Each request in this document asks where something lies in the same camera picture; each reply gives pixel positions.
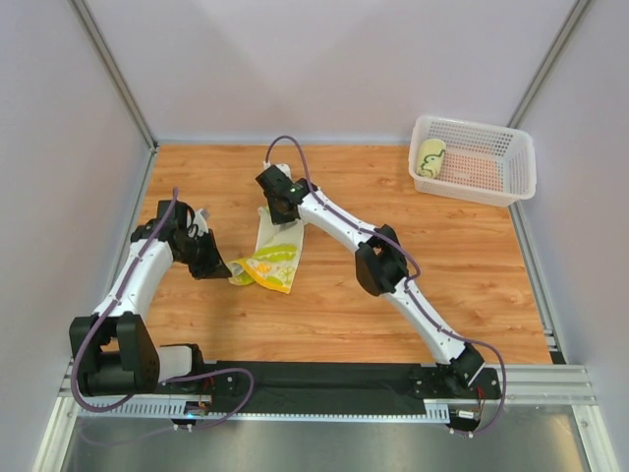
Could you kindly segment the yellow green towel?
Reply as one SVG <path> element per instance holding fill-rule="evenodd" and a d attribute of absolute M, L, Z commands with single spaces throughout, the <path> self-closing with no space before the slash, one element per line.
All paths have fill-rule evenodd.
<path fill-rule="evenodd" d="M 301 219 L 274 224 L 267 206 L 259 207 L 257 214 L 255 250 L 227 264 L 232 273 L 229 282 L 289 294 L 303 251 L 305 224 Z"/>

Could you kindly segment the green patterned towel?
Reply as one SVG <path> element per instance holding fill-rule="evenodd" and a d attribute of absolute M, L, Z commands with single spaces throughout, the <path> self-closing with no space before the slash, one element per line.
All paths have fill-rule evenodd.
<path fill-rule="evenodd" d="M 440 139 L 428 139 L 421 143 L 416 161 L 416 174 L 435 179 L 441 171 L 446 153 L 446 144 Z"/>

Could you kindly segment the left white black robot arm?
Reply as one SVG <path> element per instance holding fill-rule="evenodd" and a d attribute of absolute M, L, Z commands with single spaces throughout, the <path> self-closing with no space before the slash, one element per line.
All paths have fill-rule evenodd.
<path fill-rule="evenodd" d="M 163 276 L 174 264 L 186 266 L 195 280 L 231 277 L 207 220 L 206 210 L 172 199 L 159 202 L 155 218 L 132 233 L 122 272 L 104 300 L 90 315 L 71 322 L 75 397 L 153 393 L 160 384 L 199 373 L 199 347 L 156 346 L 146 319 Z"/>

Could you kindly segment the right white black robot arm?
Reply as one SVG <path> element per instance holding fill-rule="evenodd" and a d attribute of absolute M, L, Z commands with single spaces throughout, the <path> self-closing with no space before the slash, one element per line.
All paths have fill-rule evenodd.
<path fill-rule="evenodd" d="M 422 338 L 436 364 L 469 386 L 485 365 L 472 342 L 451 328 L 424 296 L 408 269 L 411 261 L 392 227 L 368 224 L 335 204 L 304 178 L 292 181 L 277 165 L 257 177 L 275 225 L 302 221 L 338 241 L 354 255 L 355 274 L 370 295 L 395 307 Z"/>

